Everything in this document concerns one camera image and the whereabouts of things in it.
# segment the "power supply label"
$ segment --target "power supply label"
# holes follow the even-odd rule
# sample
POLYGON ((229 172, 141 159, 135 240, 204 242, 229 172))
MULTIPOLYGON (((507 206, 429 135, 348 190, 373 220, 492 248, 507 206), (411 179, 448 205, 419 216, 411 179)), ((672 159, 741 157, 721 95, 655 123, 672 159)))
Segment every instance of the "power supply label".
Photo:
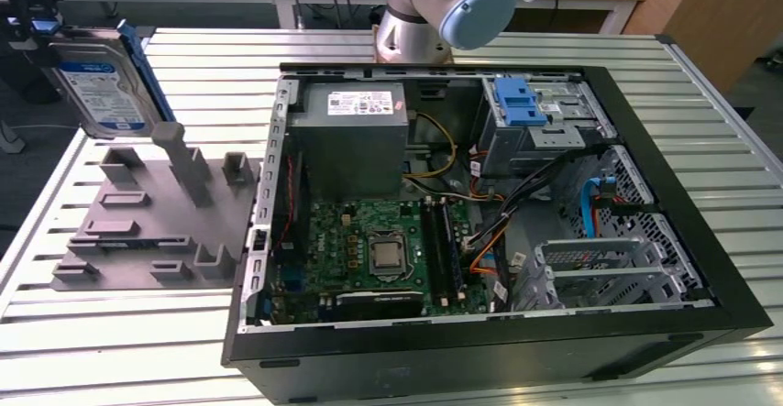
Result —
POLYGON ((392 92, 332 92, 328 115, 392 115, 392 92))
POLYGON ((144 128, 143 116, 131 95, 123 91, 123 79, 113 65, 62 62, 60 72, 89 116, 100 125, 123 130, 144 128))

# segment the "green circuit board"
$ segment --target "green circuit board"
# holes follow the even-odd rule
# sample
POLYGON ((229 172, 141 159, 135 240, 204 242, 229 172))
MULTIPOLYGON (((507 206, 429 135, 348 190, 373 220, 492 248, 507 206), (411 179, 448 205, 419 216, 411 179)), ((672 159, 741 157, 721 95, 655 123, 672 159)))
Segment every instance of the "green circuit board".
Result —
MULTIPOLYGON (((449 215, 451 230, 459 239, 469 233, 463 202, 449 205, 449 215)), ((480 280, 465 285, 461 301, 451 302, 447 307, 432 301, 419 202, 313 203, 307 253, 303 265, 280 271, 280 280, 288 289, 285 297, 277 301, 277 305, 285 307, 285 315, 279 319, 284 323, 323 322, 319 306, 348 291, 420 291, 424 294, 421 315, 427 316, 485 312, 480 280), (383 236, 404 239, 404 271, 391 277, 377 276, 371 267, 371 245, 383 236)))

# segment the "aluminum profile table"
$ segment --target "aluminum profile table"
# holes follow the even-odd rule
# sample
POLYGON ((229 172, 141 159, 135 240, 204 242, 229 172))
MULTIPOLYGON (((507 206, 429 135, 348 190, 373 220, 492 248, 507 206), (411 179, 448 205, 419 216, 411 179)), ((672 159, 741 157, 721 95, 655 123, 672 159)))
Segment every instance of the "aluminum profile table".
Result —
MULTIPOLYGON (((205 157, 261 156, 277 64, 369 62, 373 47, 368 31, 159 29, 147 53, 185 140, 205 157)), ((775 327, 635 380, 361 404, 780 404, 783 169, 681 51, 652 37, 509 34, 455 60, 609 69, 775 327)), ((164 157, 148 139, 77 133, 0 262, 2 405, 268 404, 219 365, 229 290, 49 289, 104 179, 96 164, 107 148, 127 145, 145 159, 164 157)))

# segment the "blue drive bay latch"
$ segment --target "blue drive bay latch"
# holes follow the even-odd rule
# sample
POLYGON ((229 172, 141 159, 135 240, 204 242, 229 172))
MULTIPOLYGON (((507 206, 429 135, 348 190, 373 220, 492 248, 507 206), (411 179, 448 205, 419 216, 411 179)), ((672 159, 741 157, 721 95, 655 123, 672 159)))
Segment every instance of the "blue drive bay latch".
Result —
POLYGON ((507 126, 544 126, 547 116, 539 111, 536 93, 520 78, 495 79, 495 95, 505 113, 507 126))

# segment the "hard drive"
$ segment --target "hard drive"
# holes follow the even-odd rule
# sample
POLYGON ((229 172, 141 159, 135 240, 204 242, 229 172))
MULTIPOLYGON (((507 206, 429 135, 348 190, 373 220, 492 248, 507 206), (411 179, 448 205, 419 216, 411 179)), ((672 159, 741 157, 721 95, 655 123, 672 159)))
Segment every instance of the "hard drive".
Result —
POLYGON ((49 45, 60 62, 49 75, 77 106, 91 137, 147 137, 173 113, 132 26, 64 27, 49 45))

